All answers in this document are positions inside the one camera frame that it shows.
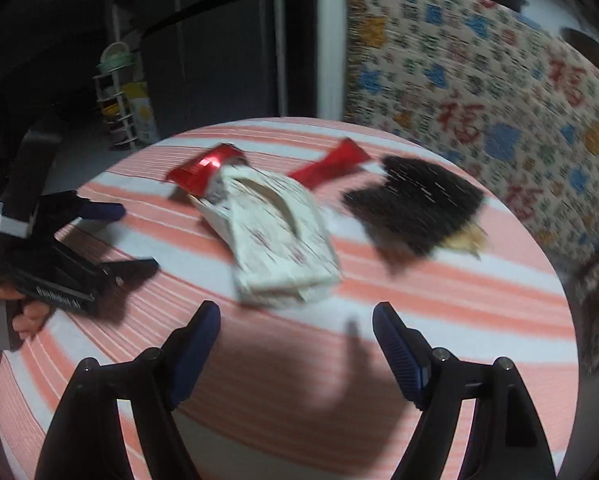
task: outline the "floral patterned cloth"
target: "floral patterned cloth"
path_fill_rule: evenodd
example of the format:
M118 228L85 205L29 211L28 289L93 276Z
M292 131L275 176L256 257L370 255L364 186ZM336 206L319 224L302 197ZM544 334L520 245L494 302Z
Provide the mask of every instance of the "floral patterned cloth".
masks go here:
M563 40L489 0L349 0L348 87L347 121L456 163L545 250L599 249L599 70Z

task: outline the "blue flower pattern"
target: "blue flower pattern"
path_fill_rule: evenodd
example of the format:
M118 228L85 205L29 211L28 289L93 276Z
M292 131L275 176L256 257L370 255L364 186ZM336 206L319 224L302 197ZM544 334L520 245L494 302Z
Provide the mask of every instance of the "blue flower pattern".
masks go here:
M488 155L499 160L513 160L515 158L515 144L519 140L521 131L509 124L497 123L484 142L484 150Z
M453 164L457 164L458 162L462 162L464 160L464 155L455 150L448 150L446 153L444 153L444 158Z
M424 75L437 88L446 88L446 73L440 64L433 64L429 70L424 70Z
M473 32L476 33L483 40L487 40L488 38L488 28L486 18L481 14L473 14L470 19L466 20L466 24L468 27L473 29Z
M538 22L534 22L528 16L524 16L523 14L517 14L517 19L528 25L530 28L534 28L535 30L541 30L541 25Z
M359 85L365 88L371 94L377 94L381 90L381 83L379 82L379 76L381 70L368 70L366 66L361 69L359 74Z
M533 76L533 78L535 78L537 81L541 80L543 75L544 75L544 67L542 66L541 62L537 62L535 64L535 66L533 67L533 70L531 71L531 75Z
M571 170L569 182L578 195L586 193L586 182L588 182L588 179L589 176L583 172L582 168Z
M442 25L444 22L441 17L441 7L428 4L426 6L426 23L433 25Z
M567 124L566 126L563 126L559 132L562 134L564 139L566 139L567 144L569 146L572 146L575 134L575 127L572 124Z

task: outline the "black refrigerator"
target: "black refrigerator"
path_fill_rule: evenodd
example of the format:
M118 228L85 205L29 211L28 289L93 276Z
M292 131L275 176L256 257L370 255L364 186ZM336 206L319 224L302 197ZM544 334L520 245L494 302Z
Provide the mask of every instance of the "black refrigerator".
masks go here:
M208 124L287 114L289 72L303 73L308 80L299 84L304 89L294 83L291 92L298 110L305 108L301 114L310 114L314 0L293 0L290 11L286 7L286 0L134 1L144 75L162 137ZM288 17L306 29L300 31L302 40L293 40L291 63L286 55ZM292 34L297 34L297 23Z

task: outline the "striped tablecloth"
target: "striped tablecloth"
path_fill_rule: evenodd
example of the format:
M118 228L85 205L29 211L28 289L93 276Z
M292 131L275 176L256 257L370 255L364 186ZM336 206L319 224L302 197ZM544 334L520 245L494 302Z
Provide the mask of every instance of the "striped tablecloth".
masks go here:
M401 396L372 333L372 308L386 300L432 346L485 363L511 357L559 466L579 376L571 316L547 258L492 195L479 218L489 240L481 258L439 250L390 276L340 205L343 189L377 179L378 171L371 167L321 187L317 197L343 282L321 303L266 311L235 301L230 251L191 205L172 199L174 185L163 181L171 168L219 142L236 144L257 168L288 173L346 136L375 158L417 156L464 175L390 134L286 118L186 132L136 153L80 190L93 200L121 202L128 214L108 226L78 222L60 232L65 243L96 259L154 256L161 272L125 304L120 301L109 320L56 311L33 341L6 352L0 433L18 479L33 478L44 434L81 359L127 361L160 346L203 300L220 306L221 334L192 397L175 417L204 480L389 479L420 413ZM120 406L135 477L149 479L132 411ZM472 407L464 403L445 479L457 478Z

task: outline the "red candy wrapper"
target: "red candy wrapper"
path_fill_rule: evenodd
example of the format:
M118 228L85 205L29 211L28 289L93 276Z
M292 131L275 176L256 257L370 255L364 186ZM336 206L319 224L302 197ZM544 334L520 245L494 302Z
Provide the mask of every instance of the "red candy wrapper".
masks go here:
M244 152L233 144L219 144L169 171L166 180L203 198L212 176L225 164L248 164L248 161Z
M372 160L372 157L368 153L362 150L354 140L346 138L322 160L313 162L288 176L297 180L304 187L313 190L324 182L350 173L355 166L369 160Z

